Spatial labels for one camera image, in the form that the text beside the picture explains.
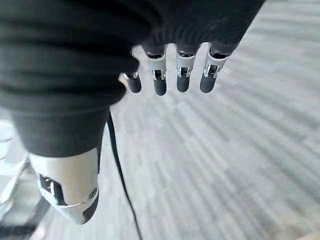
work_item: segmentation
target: prosthetic arm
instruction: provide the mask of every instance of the prosthetic arm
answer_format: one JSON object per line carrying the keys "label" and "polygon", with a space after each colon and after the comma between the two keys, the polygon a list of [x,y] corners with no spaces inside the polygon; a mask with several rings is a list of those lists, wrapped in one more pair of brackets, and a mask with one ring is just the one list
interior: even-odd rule
{"label": "prosthetic arm", "polygon": [[142,45],[162,96],[166,48],[176,44],[177,88],[187,91],[209,43],[200,89],[210,92],[264,0],[2,0],[0,104],[36,171],[42,195],[76,224],[94,214],[110,106],[138,93],[133,46]]}

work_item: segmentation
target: floor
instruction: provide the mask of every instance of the floor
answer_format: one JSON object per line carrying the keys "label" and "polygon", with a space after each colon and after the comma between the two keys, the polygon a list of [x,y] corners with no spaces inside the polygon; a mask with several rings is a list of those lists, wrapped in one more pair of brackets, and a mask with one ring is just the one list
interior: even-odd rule
{"label": "floor", "polygon": [[[111,109],[120,160],[145,240],[295,240],[320,231],[320,1],[267,2],[214,91],[156,96],[142,49],[142,92]],[[77,226],[49,213],[48,240],[137,240],[105,135],[100,200]]]}

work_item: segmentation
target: black wire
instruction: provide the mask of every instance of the black wire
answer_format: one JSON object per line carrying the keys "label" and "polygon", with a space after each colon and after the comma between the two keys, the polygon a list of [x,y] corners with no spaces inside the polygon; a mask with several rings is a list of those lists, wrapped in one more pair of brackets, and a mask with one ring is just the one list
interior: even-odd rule
{"label": "black wire", "polygon": [[121,183],[122,183],[122,187],[126,196],[126,199],[130,205],[131,211],[132,211],[132,215],[134,218],[134,223],[135,223],[135,228],[136,231],[138,233],[139,236],[139,240],[143,240],[142,235],[141,235],[141,231],[140,231],[140,227],[139,227],[139,223],[137,220],[137,216],[136,216],[136,211],[134,209],[134,206],[132,205],[132,202],[130,200],[128,191],[127,191],[127,187],[126,187],[126,182],[124,179],[124,174],[122,172],[122,168],[121,168],[121,164],[120,164],[120,160],[119,160],[119,155],[118,155],[118,150],[117,150],[117,141],[116,141],[116,133],[115,133],[115,126],[114,126],[114,122],[112,120],[112,116],[111,113],[109,115],[109,118],[107,120],[107,126],[108,126],[108,131],[109,131],[109,137],[110,137],[110,142],[111,142],[111,148],[112,148],[112,152],[113,152],[113,156],[114,156],[114,160],[121,178]]}

